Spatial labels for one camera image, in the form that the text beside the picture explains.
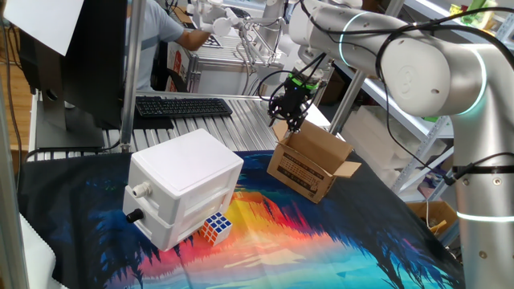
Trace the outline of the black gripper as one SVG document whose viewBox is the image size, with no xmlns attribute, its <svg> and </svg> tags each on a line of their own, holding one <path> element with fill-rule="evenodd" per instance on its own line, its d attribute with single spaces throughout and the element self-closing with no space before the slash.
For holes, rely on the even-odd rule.
<svg viewBox="0 0 514 289">
<path fill-rule="evenodd" d="M 272 119 L 285 120 L 290 132 L 297 133 L 308 113 L 302 108 L 314 97 L 314 92 L 307 88 L 287 88 L 279 99 L 269 103 L 268 114 Z"/>
</svg>

